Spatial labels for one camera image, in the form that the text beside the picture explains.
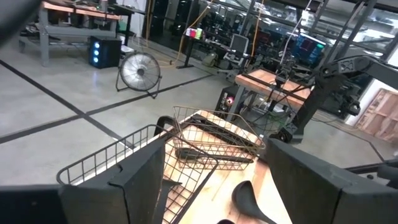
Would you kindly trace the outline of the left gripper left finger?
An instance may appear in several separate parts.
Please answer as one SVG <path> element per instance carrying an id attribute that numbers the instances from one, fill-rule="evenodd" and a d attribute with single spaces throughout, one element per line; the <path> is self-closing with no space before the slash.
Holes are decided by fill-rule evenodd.
<path id="1" fill-rule="evenodd" d="M 165 141 L 152 141 L 94 178 L 64 186 L 68 223 L 152 223 L 162 186 Z"/>

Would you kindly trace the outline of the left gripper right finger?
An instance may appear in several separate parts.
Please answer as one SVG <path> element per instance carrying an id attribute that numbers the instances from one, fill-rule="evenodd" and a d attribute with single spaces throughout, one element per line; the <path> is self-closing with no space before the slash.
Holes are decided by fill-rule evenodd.
<path id="1" fill-rule="evenodd" d="M 397 224 L 397 168 L 377 166 L 382 185 L 278 139 L 264 157 L 293 223 Z"/>

